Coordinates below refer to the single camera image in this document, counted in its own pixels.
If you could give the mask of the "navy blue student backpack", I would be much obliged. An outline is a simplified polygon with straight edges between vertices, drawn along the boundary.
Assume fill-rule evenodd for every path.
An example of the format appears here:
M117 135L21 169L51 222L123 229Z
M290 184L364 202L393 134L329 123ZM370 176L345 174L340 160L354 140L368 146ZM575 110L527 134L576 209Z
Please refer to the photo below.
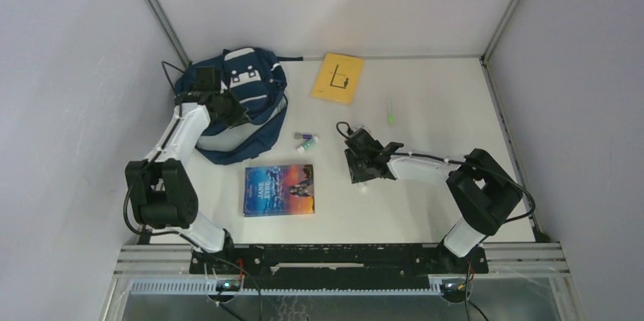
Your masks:
M210 162L243 162L277 142L289 104L281 60L259 47L224 50L191 65L177 79L177 93L207 94L210 124L195 147Z

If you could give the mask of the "Jane Eyre colourful book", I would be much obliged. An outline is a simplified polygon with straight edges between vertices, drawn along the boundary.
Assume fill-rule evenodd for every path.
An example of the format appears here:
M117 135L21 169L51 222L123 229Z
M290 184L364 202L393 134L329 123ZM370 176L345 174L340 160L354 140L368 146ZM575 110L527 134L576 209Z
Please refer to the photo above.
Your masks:
M293 216L314 213L313 165L271 165L245 169L244 216Z

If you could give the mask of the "yellow Little Prince book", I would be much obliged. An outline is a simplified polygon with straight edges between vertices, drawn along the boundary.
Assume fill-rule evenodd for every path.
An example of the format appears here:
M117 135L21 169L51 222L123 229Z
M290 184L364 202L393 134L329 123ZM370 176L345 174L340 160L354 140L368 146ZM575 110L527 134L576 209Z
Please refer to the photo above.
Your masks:
M364 66L363 58L328 52L317 74L311 97L350 105Z

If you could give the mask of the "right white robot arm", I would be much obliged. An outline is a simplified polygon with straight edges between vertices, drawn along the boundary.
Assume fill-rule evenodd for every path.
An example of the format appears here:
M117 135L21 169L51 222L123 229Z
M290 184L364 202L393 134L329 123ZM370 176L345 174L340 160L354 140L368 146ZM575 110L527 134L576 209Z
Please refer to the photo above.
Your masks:
M402 143L386 146L364 128L338 130L344 139L345 158L352 183L375 179L443 184L452 195L460 219L439 243L439 262L448 272L459 272L470 253L502 225L519 219L512 212L531 194L515 182L484 149L456 157L441 157L404 150Z

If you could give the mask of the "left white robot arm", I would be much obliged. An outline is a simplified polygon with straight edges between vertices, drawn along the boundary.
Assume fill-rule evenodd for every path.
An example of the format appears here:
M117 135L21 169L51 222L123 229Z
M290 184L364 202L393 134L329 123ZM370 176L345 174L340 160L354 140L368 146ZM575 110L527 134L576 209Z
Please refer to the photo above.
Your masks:
M212 121L227 127L247 122L247 110L222 88L223 71L197 67L185 91L175 90L172 117L155 147L125 167L128 186L123 217L143 237L177 235L202 253L217 272L232 271L238 254L232 236L199 210L199 199L185 165Z

